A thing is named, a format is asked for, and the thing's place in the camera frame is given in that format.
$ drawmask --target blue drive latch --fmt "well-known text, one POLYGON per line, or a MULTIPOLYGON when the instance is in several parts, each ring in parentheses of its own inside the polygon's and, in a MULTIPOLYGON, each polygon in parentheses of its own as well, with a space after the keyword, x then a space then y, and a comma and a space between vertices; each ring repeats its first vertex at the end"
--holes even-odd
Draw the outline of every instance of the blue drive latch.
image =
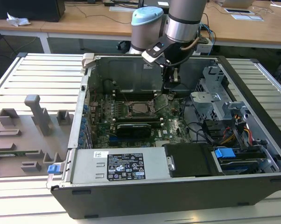
POLYGON ((217 148, 215 151, 217 158, 235 158, 236 155, 232 148, 217 148))

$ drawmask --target black plastic cover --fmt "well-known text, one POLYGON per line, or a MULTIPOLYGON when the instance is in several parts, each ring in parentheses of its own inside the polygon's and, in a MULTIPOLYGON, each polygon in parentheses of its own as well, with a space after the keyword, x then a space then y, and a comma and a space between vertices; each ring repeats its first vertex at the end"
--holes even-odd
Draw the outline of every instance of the black plastic cover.
POLYGON ((200 177, 221 175, 215 165, 208 144, 179 143, 166 144, 166 156, 174 160, 175 170, 171 177, 200 177))

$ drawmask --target wooden desk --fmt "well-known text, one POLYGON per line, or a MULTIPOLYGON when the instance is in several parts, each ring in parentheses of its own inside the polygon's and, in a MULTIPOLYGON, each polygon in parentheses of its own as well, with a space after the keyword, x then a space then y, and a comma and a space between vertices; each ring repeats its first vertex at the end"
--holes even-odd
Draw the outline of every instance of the wooden desk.
POLYGON ((112 12, 109 11, 109 7, 105 7, 103 4, 98 6, 79 6, 66 3, 65 5, 66 11, 60 21, 45 22, 41 28, 42 32, 131 36, 131 12, 112 12))
POLYGON ((46 33, 41 32, 41 27, 44 25, 44 21, 30 21, 30 25, 15 27, 10 25, 6 20, 0 20, 0 33, 2 35, 11 36, 35 36, 39 37, 43 50, 45 53, 50 53, 50 47, 48 44, 48 36, 46 33))
MULTIPOLYGON (((41 39, 45 53, 50 53, 49 37, 131 40, 131 12, 111 12, 109 7, 102 4, 66 5, 65 14, 59 23, 32 21, 32 25, 17 28, 0 20, 0 32, 3 35, 37 36, 41 39)), ((210 28, 217 35, 216 45, 281 49, 281 8, 271 7, 269 1, 255 1, 253 5, 249 9, 259 11, 258 15, 264 21, 236 20, 214 2, 207 3, 205 12, 209 17, 210 28), (257 6, 267 7, 272 13, 260 11, 257 6)))
POLYGON ((264 21, 236 20, 216 3, 207 3, 205 13, 209 17, 210 28, 217 35, 216 45, 281 48, 281 8, 271 7, 270 1, 255 1, 249 10, 256 13, 260 10, 257 6, 267 7, 274 14, 263 10, 257 15, 264 21))

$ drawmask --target blue release tab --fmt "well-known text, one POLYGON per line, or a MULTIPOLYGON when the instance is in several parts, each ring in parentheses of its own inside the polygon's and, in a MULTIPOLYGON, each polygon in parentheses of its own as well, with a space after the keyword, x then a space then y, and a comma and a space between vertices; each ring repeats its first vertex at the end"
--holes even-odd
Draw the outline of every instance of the blue release tab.
POLYGON ((154 6, 138 8, 132 15, 132 26, 140 26, 159 19, 163 15, 163 9, 154 6))
POLYGON ((50 165, 47 169, 48 174, 60 174, 61 165, 50 165))
POLYGON ((234 158, 236 157, 232 148, 217 148, 214 151, 217 158, 234 158))

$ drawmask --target paper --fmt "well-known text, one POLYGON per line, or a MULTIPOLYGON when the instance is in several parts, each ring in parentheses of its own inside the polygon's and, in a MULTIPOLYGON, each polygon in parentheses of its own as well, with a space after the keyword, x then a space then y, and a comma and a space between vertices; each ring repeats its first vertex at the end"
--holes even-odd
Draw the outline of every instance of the paper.
POLYGON ((261 17, 256 15, 231 15, 236 20, 251 20, 251 21, 264 21, 261 17))
POLYGON ((158 5, 160 5, 160 6, 169 6, 169 3, 165 2, 165 1, 159 1, 158 5))
POLYGON ((23 25, 29 25, 30 22, 28 21, 27 18, 16 18, 14 16, 9 15, 9 13, 7 13, 8 18, 7 18, 7 22, 13 26, 23 26, 23 25))

